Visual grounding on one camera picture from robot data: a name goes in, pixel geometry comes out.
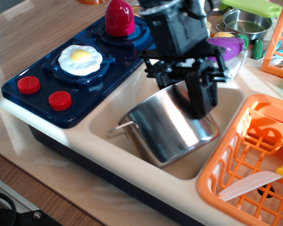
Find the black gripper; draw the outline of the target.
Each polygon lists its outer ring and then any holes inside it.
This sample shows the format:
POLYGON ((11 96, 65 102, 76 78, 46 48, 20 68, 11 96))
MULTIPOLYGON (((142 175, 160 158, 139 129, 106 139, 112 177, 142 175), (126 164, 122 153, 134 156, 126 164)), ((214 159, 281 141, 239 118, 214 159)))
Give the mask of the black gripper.
POLYGON ((155 79, 159 89, 185 79, 193 114, 206 116, 217 105, 215 81, 227 81, 225 49, 207 42, 207 14, 202 0, 141 0, 141 17, 146 20, 155 49, 144 50, 143 58, 164 62, 184 62, 186 59, 215 57, 217 68, 206 60, 196 60, 185 73, 179 69, 158 69, 155 79))

